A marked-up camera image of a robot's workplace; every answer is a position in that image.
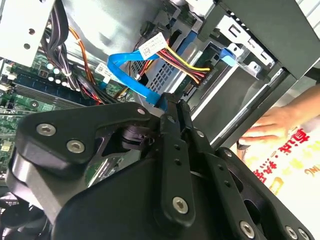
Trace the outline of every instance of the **screw head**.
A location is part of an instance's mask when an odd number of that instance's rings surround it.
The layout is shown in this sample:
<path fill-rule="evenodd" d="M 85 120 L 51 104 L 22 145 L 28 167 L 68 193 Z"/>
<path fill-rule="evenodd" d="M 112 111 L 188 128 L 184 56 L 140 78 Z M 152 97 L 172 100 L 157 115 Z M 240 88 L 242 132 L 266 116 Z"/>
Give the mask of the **screw head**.
<path fill-rule="evenodd" d="M 173 116 L 168 115 L 167 118 L 168 118 L 168 120 L 169 120 L 170 122 L 172 122 L 173 124 L 176 123 L 176 120 L 174 119 Z"/>
<path fill-rule="evenodd" d="M 240 228 L 242 232 L 249 238 L 249 239 L 254 239 L 255 238 L 255 231 L 254 229 L 250 226 L 249 223 L 246 221 L 241 221 L 240 222 Z"/>
<path fill-rule="evenodd" d="M 301 228 L 298 229 L 299 233 L 301 234 L 301 236 L 305 239 L 305 240 L 310 240 L 309 236 L 305 233 L 305 231 L 303 231 Z"/>
<path fill-rule="evenodd" d="M 228 156 L 228 157 L 232 157 L 232 153 L 229 151 L 229 150 L 227 150 L 227 149 L 225 149 L 224 150 L 224 153 Z"/>
<path fill-rule="evenodd" d="M 179 196 L 173 198 L 172 205 L 174 209 L 177 210 L 177 212 L 180 214 L 187 214 L 189 210 L 187 202 Z"/>
<path fill-rule="evenodd" d="M 204 133 L 202 131 L 197 130 L 196 133 L 202 138 L 205 137 L 205 135 L 204 135 Z"/>
<path fill-rule="evenodd" d="M 146 112 L 144 111 L 144 110 L 142 110 L 141 108 L 138 108 L 138 113 L 140 113 L 140 114 L 142 114 L 142 115 L 145 115 L 146 114 Z"/>
<path fill-rule="evenodd" d="M 286 232 L 289 234 L 289 236 L 294 239 L 297 240 L 298 239 L 298 235 L 296 234 L 296 232 L 289 226 L 285 227 Z"/>
<path fill-rule="evenodd" d="M 74 154 L 81 154 L 85 151 L 85 145 L 78 140 L 70 140 L 66 144 L 66 148 Z"/>
<path fill-rule="evenodd" d="M 55 126 L 49 123 L 41 123 L 38 126 L 36 126 L 36 131 L 40 135 L 50 137 L 53 136 L 57 130 Z"/>

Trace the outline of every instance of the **motherboard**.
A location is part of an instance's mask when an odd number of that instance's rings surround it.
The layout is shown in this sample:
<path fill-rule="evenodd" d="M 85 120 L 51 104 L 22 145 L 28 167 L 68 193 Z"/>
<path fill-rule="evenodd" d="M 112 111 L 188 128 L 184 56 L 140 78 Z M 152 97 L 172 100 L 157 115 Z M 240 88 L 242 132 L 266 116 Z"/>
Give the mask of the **motherboard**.
<path fill-rule="evenodd" d="M 14 150 L 14 138 L 19 120 L 28 114 L 59 110 L 60 108 L 16 93 L 0 97 L 0 180 L 4 179 Z"/>
<path fill-rule="evenodd" d="M 70 108 L 95 106 L 96 101 L 84 98 L 72 90 L 64 74 L 55 68 L 42 53 L 35 56 L 32 67 L 26 67 L 9 60 L 0 61 L 0 180 L 6 176 L 19 120 L 28 114 Z M 123 86 L 93 73 L 96 84 L 108 95 L 114 97 Z M 119 102 L 132 102 L 129 90 L 118 97 Z M 94 175 L 100 166 L 93 168 Z"/>

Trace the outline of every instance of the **yellow wire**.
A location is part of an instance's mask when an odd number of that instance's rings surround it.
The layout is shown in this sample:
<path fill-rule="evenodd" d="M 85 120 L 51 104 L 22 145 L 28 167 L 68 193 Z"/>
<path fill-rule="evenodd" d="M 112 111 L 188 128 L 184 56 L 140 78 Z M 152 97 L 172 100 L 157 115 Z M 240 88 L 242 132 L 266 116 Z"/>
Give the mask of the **yellow wire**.
<path fill-rule="evenodd" d="M 189 75 L 197 84 L 199 84 L 199 80 L 195 78 L 195 76 L 193 76 L 192 74 L 188 73 L 187 71 L 185 71 L 184 69 L 180 68 L 178 65 L 173 64 L 170 61 L 167 61 L 166 58 L 162 57 L 160 54 L 157 54 L 159 56 L 159 58 L 165 60 L 168 64 L 174 66 L 175 68 L 179 69 L 180 71 L 184 72 L 185 74 Z"/>
<path fill-rule="evenodd" d="M 184 65 L 186 65 L 188 68 L 195 70 L 195 71 L 210 71 L 210 68 L 199 68 L 191 66 L 189 63 L 187 63 L 185 60 L 183 60 L 178 54 L 175 53 L 169 46 L 165 47 L 173 56 L 175 56 L 177 59 L 179 59 Z"/>

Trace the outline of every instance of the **finger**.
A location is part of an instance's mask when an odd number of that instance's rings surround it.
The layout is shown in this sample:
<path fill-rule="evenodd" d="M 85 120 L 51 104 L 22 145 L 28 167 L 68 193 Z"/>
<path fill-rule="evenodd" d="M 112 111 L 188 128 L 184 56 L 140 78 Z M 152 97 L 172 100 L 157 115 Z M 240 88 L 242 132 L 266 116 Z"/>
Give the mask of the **finger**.
<path fill-rule="evenodd" d="M 259 127 L 259 126 L 268 126 L 275 123 L 275 120 L 272 116 L 262 116 L 252 127 Z"/>
<path fill-rule="evenodd" d="M 279 125 L 277 124 L 256 126 L 248 129 L 243 137 L 262 137 L 272 135 L 277 137 L 284 137 L 286 135 L 286 129 L 283 127 L 279 127 Z"/>
<path fill-rule="evenodd" d="M 259 137 L 242 137 L 239 139 L 239 143 L 242 145 L 257 145 L 257 144 L 280 144 L 283 139 L 278 136 L 259 136 Z"/>

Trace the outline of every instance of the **cable tie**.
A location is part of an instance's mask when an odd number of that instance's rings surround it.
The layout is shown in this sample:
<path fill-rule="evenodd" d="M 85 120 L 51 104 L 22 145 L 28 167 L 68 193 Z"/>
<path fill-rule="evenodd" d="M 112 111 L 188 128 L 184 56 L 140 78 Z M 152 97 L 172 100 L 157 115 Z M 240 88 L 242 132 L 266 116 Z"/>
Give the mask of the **cable tie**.
<path fill-rule="evenodd" d="M 72 72 L 66 73 L 64 69 L 62 69 L 62 73 L 63 73 L 66 77 L 70 77 L 70 76 L 72 75 Z"/>

